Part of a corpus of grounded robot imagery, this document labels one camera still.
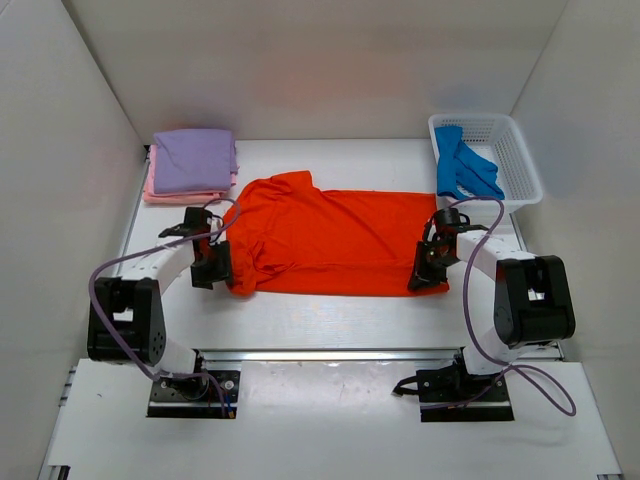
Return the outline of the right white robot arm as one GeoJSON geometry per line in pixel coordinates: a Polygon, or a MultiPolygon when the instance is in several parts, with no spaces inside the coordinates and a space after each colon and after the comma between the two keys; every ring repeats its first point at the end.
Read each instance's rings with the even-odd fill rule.
{"type": "Polygon", "coordinates": [[[437,211],[427,222],[416,246],[408,290],[426,292],[445,285],[448,268],[460,262],[466,264],[463,314],[470,338],[454,360],[461,373],[496,375],[523,354],[574,335],[576,320],[563,261],[513,249],[454,207],[437,211]],[[470,317],[473,270],[494,282],[493,320],[481,335],[473,331],[470,317]]]}

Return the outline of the orange t shirt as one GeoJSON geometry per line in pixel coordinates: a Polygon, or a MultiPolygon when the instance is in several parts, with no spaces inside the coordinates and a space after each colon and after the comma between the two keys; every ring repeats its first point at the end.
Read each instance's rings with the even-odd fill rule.
{"type": "Polygon", "coordinates": [[[254,180],[230,223],[232,294],[410,297],[432,193],[321,190],[308,171],[254,180]]]}

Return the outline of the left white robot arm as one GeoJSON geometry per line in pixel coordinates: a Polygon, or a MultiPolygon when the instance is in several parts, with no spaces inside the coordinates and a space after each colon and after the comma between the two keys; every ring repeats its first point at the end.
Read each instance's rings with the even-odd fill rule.
{"type": "Polygon", "coordinates": [[[171,339],[162,297],[183,273],[197,289],[233,281],[230,242],[236,222],[206,207],[188,207],[181,223],[164,229],[147,250],[107,262],[91,275],[87,353],[91,360],[134,364],[150,379],[186,380],[206,374],[198,350],[171,339]]]}

